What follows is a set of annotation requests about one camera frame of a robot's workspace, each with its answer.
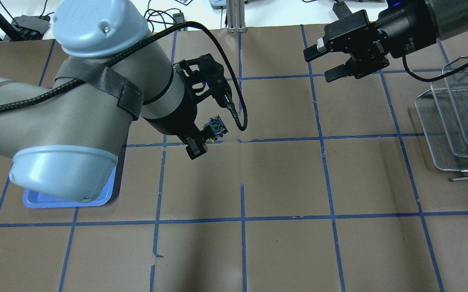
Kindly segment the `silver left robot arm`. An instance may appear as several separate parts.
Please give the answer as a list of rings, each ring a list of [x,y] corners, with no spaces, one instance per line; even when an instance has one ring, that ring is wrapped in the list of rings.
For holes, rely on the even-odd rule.
[[[64,0],[54,36],[69,56],[54,80],[82,85],[37,105],[47,89],[0,78],[0,155],[12,158],[10,181],[73,202],[94,201],[118,162],[133,121],[144,119],[182,142],[200,135],[197,105],[159,44],[153,42],[111,67],[106,61],[152,34],[130,0]]]

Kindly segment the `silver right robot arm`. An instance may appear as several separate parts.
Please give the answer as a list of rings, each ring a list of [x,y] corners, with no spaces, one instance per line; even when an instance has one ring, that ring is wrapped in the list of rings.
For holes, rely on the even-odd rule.
[[[387,58],[402,59],[405,71],[422,82],[439,81],[468,67],[468,63],[433,78],[414,74],[406,56],[468,31],[468,0],[388,0],[387,8],[370,21],[365,10],[352,12],[336,0],[337,20],[324,27],[324,35],[304,49],[304,60],[314,61],[330,52],[343,52],[349,59],[325,71],[327,82],[353,76],[356,79],[389,66]]]

